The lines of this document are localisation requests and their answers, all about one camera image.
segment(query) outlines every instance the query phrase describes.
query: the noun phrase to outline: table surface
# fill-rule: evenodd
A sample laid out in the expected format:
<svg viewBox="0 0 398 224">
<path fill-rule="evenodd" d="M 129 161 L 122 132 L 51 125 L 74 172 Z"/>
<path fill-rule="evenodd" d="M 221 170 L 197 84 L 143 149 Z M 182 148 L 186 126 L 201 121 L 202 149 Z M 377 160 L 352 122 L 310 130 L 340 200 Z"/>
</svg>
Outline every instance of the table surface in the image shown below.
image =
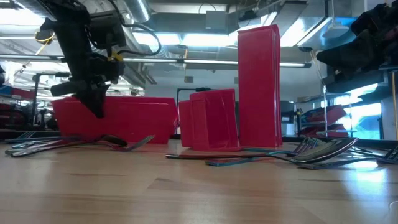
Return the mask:
<svg viewBox="0 0 398 224">
<path fill-rule="evenodd" d="M 91 146 L 0 156 L 1 223 L 398 223 L 398 166 L 210 167 L 164 157 L 184 150 L 170 141 L 129 153 Z"/>
</svg>

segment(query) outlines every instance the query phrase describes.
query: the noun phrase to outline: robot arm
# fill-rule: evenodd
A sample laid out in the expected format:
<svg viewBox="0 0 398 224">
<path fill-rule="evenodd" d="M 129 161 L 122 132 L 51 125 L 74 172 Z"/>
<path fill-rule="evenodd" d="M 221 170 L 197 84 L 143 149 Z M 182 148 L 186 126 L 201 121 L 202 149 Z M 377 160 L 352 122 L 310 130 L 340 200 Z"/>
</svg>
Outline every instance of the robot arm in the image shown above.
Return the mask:
<svg viewBox="0 0 398 224">
<path fill-rule="evenodd" d="M 40 30 L 53 30 L 57 35 L 72 77 L 69 82 L 51 87 L 53 96 L 74 93 L 97 118 L 104 117 L 103 104 L 109 88 L 105 82 L 116 82 L 124 64 L 111 58 L 112 46 L 126 45 L 117 11 L 89 14 L 76 0 L 38 0 L 57 21 L 46 18 Z M 108 57 L 94 53 L 106 49 Z"/>
</svg>

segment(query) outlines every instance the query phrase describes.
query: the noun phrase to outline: wall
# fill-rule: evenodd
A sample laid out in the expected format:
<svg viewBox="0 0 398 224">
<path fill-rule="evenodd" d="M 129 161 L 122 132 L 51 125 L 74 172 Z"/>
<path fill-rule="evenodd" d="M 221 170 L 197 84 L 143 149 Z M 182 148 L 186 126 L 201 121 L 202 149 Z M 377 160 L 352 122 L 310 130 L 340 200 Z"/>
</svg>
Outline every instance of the wall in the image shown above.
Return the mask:
<svg viewBox="0 0 398 224">
<path fill-rule="evenodd" d="M 236 70 L 187 70 L 187 75 L 193 76 L 193 83 L 184 83 L 185 72 L 172 70 L 150 71 L 157 85 L 146 83 L 146 96 L 177 97 L 177 88 L 209 87 L 213 89 L 234 88 L 239 98 L 238 85 L 234 78 L 238 76 Z M 281 100 L 297 101 L 300 96 L 319 95 L 321 93 L 320 79 L 316 66 L 311 68 L 281 68 L 280 69 L 280 98 Z M 189 93 L 181 92 L 180 99 L 187 100 Z"/>
</svg>

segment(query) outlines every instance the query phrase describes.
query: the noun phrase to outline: ceiling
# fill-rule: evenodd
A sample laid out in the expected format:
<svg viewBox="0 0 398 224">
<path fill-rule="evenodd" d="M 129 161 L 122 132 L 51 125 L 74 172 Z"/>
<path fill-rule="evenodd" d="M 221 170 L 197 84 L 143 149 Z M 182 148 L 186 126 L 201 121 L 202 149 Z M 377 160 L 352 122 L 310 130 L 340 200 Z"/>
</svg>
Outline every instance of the ceiling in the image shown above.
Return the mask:
<svg viewBox="0 0 398 224">
<path fill-rule="evenodd" d="M 123 4 L 124 0 L 118 0 L 118 5 L 121 10 L 125 10 Z M 40 9 L 34 0 L 19 0 L 21 4 L 35 12 L 34 19 L 28 21 L 23 20 L 21 17 L 21 11 L 15 12 L 7 11 L 0 14 L 0 54 L 35 54 L 40 48 L 41 44 L 37 43 L 34 39 L 5 39 L 7 37 L 32 37 L 34 32 L 39 28 L 45 16 L 45 11 Z M 100 12 L 111 10 L 107 0 L 81 0 L 81 2 L 88 8 L 89 12 Z M 239 18 L 242 17 L 244 12 L 250 9 L 255 9 L 259 17 L 269 18 L 272 12 L 277 12 L 275 18 L 271 20 L 275 24 L 279 25 L 282 34 L 282 42 L 289 47 L 281 48 L 281 61 L 284 62 L 311 62 L 310 55 L 308 53 L 299 50 L 298 43 L 302 42 L 304 37 L 309 37 L 305 42 L 300 45 L 303 47 L 312 47 L 315 50 L 323 50 L 330 48 L 341 43 L 351 41 L 354 36 L 351 33 L 347 33 L 344 37 L 338 40 L 325 40 L 322 38 L 322 34 L 327 30 L 330 25 L 329 22 L 325 22 L 331 15 L 330 5 L 325 5 L 324 0 L 308 0 L 307 4 L 303 4 L 306 1 L 287 1 L 284 4 L 274 4 L 272 7 L 267 7 L 269 4 L 275 2 L 275 0 L 262 0 L 257 2 L 256 0 L 209 0 L 206 4 L 203 1 L 197 0 L 147 0 L 149 7 L 152 10 L 152 16 L 149 21 L 145 23 L 148 27 L 151 27 L 158 33 L 172 33 L 178 35 L 178 39 L 183 44 L 184 38 L 187 34 L 218 34 L 218 35 L 229 35 L 233 37 L 233 31 L 239 29 L 238 22 Z M 343 25 L 349 26 L 353 21 L 354 16 L 358 16 L 367 7 L 376 4 L 374 0 L 335 0 L 335 12 L 336 20 L 342 22 Z M 206 12 L 224 11 L 226 14 L 226 27 L 225 29 L 206 29 Z M 150 50 L 156 48 L 153 44 L 139 43 L 139 39 L 135 35 L 131 34 L 130 30 L 125 30 L 128 48 L 135 50 Z M 225 46 L 188 46 L 187 58 L 192 59 L 205 59 L 205 60 L 233 60 L 237 61 L 238 54 L 235 41 Z M 62 51 L 57 41 L 46 46 L 40 54 L 45 55 L 62 55 Z M 185 49 L 176 47 L 175 45 L 166 45 L 164 50 L 159 57 L 183 57 L 185 55 Z M 2 65 L 7 67 L 9 73 L 18 70 L 22 64 L 9 63 Z M 121 89 L 125 89 L 125 93 L 129 93 L 129 89 L 126 86 L 133 84 L 134 86 L 145 87 L 145 83 L 148 82 L 148 75 L 156 77 L 156 82 L 161 83 L 164 78 L 159 75 L 161 72 L 180 71 L 183 72 L 182 65 L 167 65 L 167 64 L 148 64 L 139 65 L 137 63 L 130 63 L 129 68 L 126 70 L 125 80 L 120 80 Z M 189 70 L 235 70 L 236 67 L 219 66 L 219 65 L 187 65 L 186 69 Z M 48 70 L 48 71 L 67 71 L 67 67 L 62 64 L 48 63 L 39 65 L 39 63 L 32 63 L 28 66 L 27 70 Z M 17 76 L 13 80 L 17 86 L 32 86 L 31 77 L 24 74 L 23 76 Z M 60 80 L 52 80 L 47 82 L 43 81 L 43 86 L 53 84 L 52 82 L 60 82 Z M 49 94 L 49 92 L 42 90 L 43 94 Z"/>
</svg>

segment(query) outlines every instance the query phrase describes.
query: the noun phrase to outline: tall red container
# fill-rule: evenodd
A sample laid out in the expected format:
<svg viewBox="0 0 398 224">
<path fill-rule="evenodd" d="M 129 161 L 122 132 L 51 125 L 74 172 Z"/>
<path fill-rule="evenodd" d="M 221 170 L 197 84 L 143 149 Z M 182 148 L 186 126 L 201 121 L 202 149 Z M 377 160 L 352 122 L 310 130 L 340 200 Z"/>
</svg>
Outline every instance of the tall red container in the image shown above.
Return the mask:
<svg viewBox="0 0 398 224">
<path fill-rule="evenodd" d="M 189 101 L 180 103 L 180 117 L 183 146 L 196 151 L 241 150 L 234 89 L 191 94 Z"/>
<path fill-rule="evenodd" d="M 239 130 L 242 146 L 282 144 L 280 37 L 276 25 L 239 32 Z"/>
<path fill-rule="evenodd" d="M 97 138 L 111 134 L 127 142 L 138 142 L 155 135 L 150 143 L 167 144 L 178 123 L 173 98 L 107 96 L 102 119 L 76 98 L 55 100 L 52 104 L 63 136 Z"/>
</svg>

